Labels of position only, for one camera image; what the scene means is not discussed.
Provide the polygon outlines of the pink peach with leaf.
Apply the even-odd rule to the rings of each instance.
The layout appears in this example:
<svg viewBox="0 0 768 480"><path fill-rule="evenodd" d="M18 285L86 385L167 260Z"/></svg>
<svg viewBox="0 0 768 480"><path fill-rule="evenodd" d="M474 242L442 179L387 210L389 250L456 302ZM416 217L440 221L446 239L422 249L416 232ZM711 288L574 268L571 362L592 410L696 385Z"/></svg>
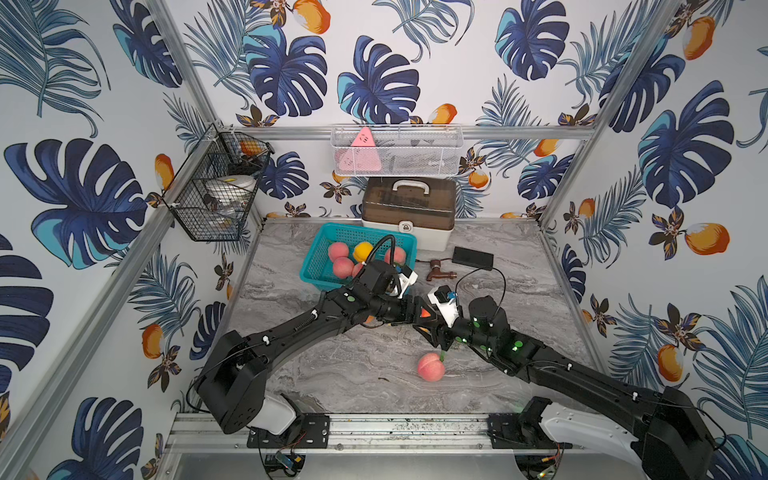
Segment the pink peach with leaf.
<svg viewBox="0 0 768 480"><path fill-rule="evenodd" d="M349 246L344 242L333 242L329 245L327 254L331 262L335 262L340 258L348 258Z"/></svg>

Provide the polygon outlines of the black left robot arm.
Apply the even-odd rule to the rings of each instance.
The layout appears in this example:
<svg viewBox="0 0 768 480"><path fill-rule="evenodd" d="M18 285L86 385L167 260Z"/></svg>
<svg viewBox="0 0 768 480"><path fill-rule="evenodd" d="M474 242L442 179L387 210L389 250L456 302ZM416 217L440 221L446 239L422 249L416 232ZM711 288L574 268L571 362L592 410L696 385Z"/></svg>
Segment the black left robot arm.
<svg viewBox="0 0 768 480"><path fill-rule="evenodd" d="M433 320L424 298L410 295L398 270L375 260L348 283L320 295L308 311L262 332L229 331L213 346L194 389L225 434L245 428L261 411L272 372L292 356L364 324Z"/></svg>

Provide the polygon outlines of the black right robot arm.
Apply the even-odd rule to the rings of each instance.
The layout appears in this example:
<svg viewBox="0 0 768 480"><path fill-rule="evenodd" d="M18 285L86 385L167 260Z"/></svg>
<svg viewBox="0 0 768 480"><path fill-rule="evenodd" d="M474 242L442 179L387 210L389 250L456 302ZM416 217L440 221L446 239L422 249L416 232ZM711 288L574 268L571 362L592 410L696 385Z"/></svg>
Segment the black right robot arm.
<svg viewBox="0 0 768 480"><path fill-rule="evenodd" d="M451 302L418 308L425 337L443 350L464 344L505 375L559 392L611 420L631 435L630 457L647 477L706 478L718 445L685 393L615 380L512 329L491 297L472 304L468 318Z"/></svg>

